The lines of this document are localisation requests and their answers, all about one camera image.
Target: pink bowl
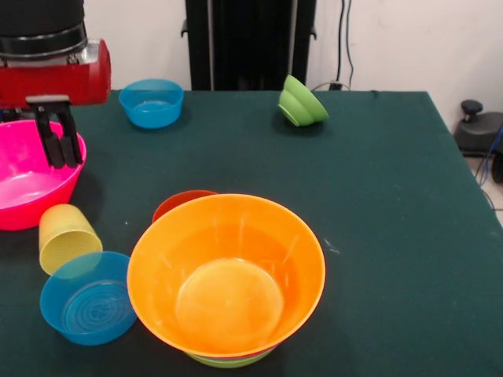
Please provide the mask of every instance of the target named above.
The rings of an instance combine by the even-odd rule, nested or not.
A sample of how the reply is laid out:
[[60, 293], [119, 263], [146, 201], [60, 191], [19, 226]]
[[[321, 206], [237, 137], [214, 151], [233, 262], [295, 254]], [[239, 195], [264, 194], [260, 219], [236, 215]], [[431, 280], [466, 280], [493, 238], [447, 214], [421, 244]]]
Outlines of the pink bowl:
[[[62, 134], [59, 123], [50, 125]], [[78, 138], [85, 163], [86, 144]], [[48, 208], [68, 203], [83, 165], [49, 167], [34, 120], [0, 123], [0, 229], [33, 228]]]

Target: white wall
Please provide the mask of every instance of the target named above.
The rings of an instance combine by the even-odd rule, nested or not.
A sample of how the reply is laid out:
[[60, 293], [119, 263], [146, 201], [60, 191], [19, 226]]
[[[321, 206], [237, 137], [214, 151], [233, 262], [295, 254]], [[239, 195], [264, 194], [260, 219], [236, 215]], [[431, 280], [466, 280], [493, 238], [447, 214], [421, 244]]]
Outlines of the white wall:
[[190, 89], [189, 46], [180, 38], [185, 0], [86, 0], [90, 38], [107, 42], [112, 87], [159, 77]]
[[[308, 86], [336, 76], [340, 3], [318, 0]], [[501, 0], [353, 0], [353, 88], [427, 90], [449, 127], [469, 97], [503, 111], [502, 15]]]
[[[308, 86], [336, 76], [340, 3], [318, 0]], [[502, 0], [353, 0], [353, 88], [427, 90], [448, 126], [468, 97], [503, 111], [502, 15]], [[164, 77], [190, 89], [184, 19], [184, 0], [86, 0], [88, 34], [112, 54], [114, 88]]]

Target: black cylinder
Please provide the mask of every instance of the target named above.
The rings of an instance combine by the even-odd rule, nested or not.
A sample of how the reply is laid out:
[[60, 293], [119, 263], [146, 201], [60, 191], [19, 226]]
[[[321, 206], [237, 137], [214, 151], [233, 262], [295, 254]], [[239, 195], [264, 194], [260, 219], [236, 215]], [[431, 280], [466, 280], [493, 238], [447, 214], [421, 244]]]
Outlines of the black cylinder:
[[83, 0], [0, 0], [0, 57], [46, 59], [86, 44]]

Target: green bowl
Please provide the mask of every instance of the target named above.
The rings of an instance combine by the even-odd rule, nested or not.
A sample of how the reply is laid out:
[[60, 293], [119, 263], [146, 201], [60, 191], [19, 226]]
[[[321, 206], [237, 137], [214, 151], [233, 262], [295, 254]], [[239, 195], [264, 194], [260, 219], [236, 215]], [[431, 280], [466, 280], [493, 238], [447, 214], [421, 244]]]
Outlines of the green bowl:
[[295, 126], [309, 126], [329, 117], [314, 94], [291, 75], [285, 80], [278, 107]]
[[286, 90], [283, 90], [280, 94], [278, 107], [294, 126], [308, 126], [316, 122], [299, 100]]
[[200, 363], [207, 365], [209, 367], [231, 369], [231, 368], [246, 367], [247, 365], [256, 363], [257, 361], [262, 360], [269, 353], [273, 352], [273, 350], [274, 348], [255, 356], [240, 357], [234, 360], [212, 359], [210, 357], [192, 355], [191, 353], [187, 353], [187, 355], [189, 355], [194, 360], [199, 361]]

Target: blue cable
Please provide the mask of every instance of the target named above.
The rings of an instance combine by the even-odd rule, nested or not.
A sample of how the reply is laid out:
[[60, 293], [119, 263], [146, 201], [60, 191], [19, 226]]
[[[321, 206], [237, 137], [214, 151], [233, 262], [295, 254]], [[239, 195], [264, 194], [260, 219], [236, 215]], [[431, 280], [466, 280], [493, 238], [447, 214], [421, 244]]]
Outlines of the blue cable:
[[494, 139], [494, 142], [490, 146], [489, 152], [487, 153], [486, 164], [485, 164], [485, 168], [484, 168], [485, 173], [482, 174], [483, 180], [480, 181], [480, 183], [479, 183], [480, 186], [483, 186], [486, 183], [487, 178], [489, 177], [489, 160], [490, 160], [490, 155], [493, 153], [493, 151], [495, 150], [495, 148], [497, 146], [499, 146], [502, 138], [503, 138], [503, 126], [501, 126], [500, 130], [497, 132], [496, 138]]

